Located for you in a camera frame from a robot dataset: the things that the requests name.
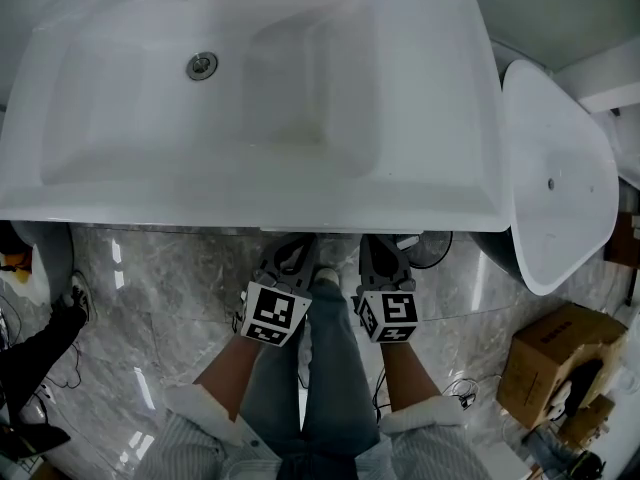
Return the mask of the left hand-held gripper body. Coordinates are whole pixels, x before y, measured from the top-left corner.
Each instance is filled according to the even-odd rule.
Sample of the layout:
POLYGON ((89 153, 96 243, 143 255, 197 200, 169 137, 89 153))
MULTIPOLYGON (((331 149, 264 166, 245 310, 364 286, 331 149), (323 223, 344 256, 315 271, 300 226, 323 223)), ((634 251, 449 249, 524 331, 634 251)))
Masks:
POLYGON ((311 305, 313 263, 277 269, 262 262, 245 291, 240 335, 282 347, 295 333, 311 305))

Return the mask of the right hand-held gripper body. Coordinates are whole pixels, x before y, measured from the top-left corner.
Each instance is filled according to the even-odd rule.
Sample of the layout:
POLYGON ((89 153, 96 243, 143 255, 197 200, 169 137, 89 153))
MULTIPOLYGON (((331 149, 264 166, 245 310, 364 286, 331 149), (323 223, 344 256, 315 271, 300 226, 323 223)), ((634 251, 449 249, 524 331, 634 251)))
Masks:
POLYGON ((373 343, 407 342, 417 329, 416 283, 411 270, 383 277, 372 268, 360 268, 354 311, 373 343))

